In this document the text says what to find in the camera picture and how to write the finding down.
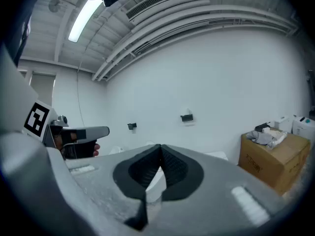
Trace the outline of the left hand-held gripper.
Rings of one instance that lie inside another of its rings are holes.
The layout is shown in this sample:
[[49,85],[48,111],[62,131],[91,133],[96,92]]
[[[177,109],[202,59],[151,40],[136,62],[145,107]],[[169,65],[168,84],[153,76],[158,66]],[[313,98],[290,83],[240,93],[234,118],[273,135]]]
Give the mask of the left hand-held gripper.
[[6,47],[0,47],[0,158],[25,160],[52,148],[66,159],[95,157],[96,140],[107,126],[72,128],[63,116],[38,100]]

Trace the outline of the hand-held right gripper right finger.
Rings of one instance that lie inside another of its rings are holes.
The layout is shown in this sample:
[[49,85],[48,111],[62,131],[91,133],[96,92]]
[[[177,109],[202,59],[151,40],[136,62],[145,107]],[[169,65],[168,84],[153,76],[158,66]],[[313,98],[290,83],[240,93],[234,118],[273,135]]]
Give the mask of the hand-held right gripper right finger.
[[150,236],[261,236],[285,202],[265,183],[227,160],[162,145],[167,188],[147,226]]

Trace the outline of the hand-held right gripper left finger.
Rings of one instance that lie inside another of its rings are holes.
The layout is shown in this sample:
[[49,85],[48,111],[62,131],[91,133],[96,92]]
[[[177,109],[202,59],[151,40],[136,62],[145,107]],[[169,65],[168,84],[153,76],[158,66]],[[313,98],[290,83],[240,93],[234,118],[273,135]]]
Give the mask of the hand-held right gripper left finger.
[[159,168],[160,145],[107,156],[69,160],[66,165],[86,201],[81,205],[98,236],[160,236],[160,200],[148,203]]

